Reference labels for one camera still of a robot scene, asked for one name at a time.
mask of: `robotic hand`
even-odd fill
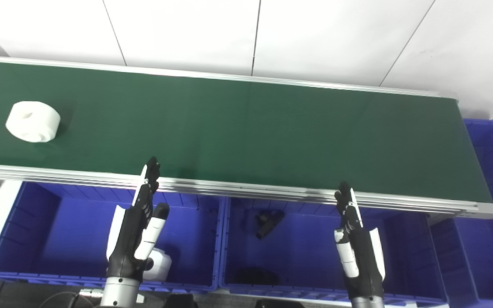
[[[143,182],[137,188],[133,205],[125,211],[117,243],[109,259],[101,308],[132,308],[137,301],[149,253],[170,211],[166,203],[159,203],[153,209],[153,193],[159,187],[159,168],[155,157],[146,163],[141,175]]]
[[[353,308],[383,308],[385,267],[378,229],[364,229],[355,192],[346,182],[335,195],[341,216],[334,231],[347,293]]]

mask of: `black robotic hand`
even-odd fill
[[[348,296],[354,308],[383,308],[385,269],[378,231],[362,225],[354,191],[347,182],[340,183],[334,196],[341,216],[334,236]]]

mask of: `blue crate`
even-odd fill
[[[493,121],[465,119],[493,197]],[[431,227],[451,308],[493,308],[493,220],[448,219]]]
[[[285,217],[266,238],[256,238],[255,215],[279,209]],[[387,277],[385,303],[446,303],[446,294],[425,214],[363,208],[367,228],[380,230]],[[220,286],[253,296],[344,300],[344,273],[334,242],[340,218],[334,205],[231,198],[226,209]],[[245,267],[274,272],[278,285],[241,284]]]
[[[131,206],[134,191],[24,183],[0,236],[0,279],[101,288],[115,206]],[[157,192],[170,215],[156,247],[172,258],[166,282],[141,290],[202,293],[217,289],[223,201]]]

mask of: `white tile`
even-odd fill
[[[437,0],[382,85],[455,92],[465,117],[493,117],[493,1]]]
[[[255,76],[378,86],[432,0],[262,0]]]
[[[105,0],[129,66],[250,74],[258,0]]]
[[[0,53],[123,64],[103,2],[0,0]]]

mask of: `white plastic part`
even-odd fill
[[[166,281],[166,277],[169,274],[170,265],[172,265],[172,259],[160,249],[153,249],[149,254],[149,259],[153,260],[153,267],[148,271],[144,271],[144,281]]]
[[[142,241],[134,252],[134,257],[138,260],[147,260],[149,254],[152,253],[153,247],[157,242],[159,234],[165,225],[166,220],[152,217],[149,219],[147,228],[142,232]]]
[[[142,182],[140,184],[138,184],[137,190],[134,192],[133,206],[137,202],[138,193],[140,192],[140,187],[142,187],[143,184],[147,183],[146,173],[147,173],[147,165],[144,165],[144,167],[142,168],[142,173],[140,174]]]
[[[358,277],[359,268],[356,265],[355,252],[353,251],[350,242],[339,243],[342,238],[344,238],[344,230],[334,230],[334,240],[336,240],[336,248],[338,249],[340,262],[342,263],[346,276],[350,278]]]
[[[378,231],[378,228],[375,228],[370,232],[370,240],[372,241],[374,257],[376,257],[376,265],[383,281],[385,279],[385,263],[383,262],[382,242],[380,240],[380,232]]]
[[[121,225],[123,224],[123,217],[125,217],[125,209],[116,205],[115,212],[113,213],[113,219],[111,221],[110,235],[108,236],[108,245],[106,248],[106,258],[109,260],[110,255],[115,249],[117,244],[117,238],[119,237],[119,232],[121,231]]]
[[[360,226],[362,227],[362,218],[360,217],[360,211],[359,211],[359,206],[356,202],[356,197],[355,197],[355,192],[353,191],[353,189],[350,189],[350,192],[351,192],[351,202],[348,204],[349,206],[352,206],[356,209],[356,216],[359,218],[359,223],[360,223]]]
[[[12,106],[5,127],[16,138],[26,142],[48,142],[54,139],[60,115],[40,101],[19,101]]]

